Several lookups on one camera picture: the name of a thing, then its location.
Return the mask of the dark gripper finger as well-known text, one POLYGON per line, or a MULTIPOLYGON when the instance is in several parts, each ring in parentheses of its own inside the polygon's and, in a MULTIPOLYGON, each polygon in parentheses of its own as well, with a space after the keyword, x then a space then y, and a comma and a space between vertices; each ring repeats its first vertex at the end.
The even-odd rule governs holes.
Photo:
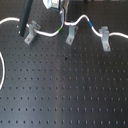
POLYGON ((61 23, 64 24, 64 22, 66 21, 66 9, 63 7, 60 10, 60 16, 61 16, 61 23))

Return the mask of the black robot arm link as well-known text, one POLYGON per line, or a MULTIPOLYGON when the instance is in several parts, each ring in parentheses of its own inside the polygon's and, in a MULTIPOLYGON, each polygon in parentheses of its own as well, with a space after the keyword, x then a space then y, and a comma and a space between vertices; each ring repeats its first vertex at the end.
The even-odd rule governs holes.
POLYGON ((31 6, 32 6, 33 0, 24 0, 22 13, 19 21, 19 35, 24 36, 28 17, 30 14, 31 6))

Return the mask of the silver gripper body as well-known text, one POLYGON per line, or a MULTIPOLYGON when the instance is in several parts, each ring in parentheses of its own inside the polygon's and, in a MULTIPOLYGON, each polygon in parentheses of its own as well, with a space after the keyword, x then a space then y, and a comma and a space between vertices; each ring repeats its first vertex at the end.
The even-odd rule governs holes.
POLYGON ((43 0, 43 4, 47 9, 60 9, 61 7, 67 7, 69 0, 43 0))

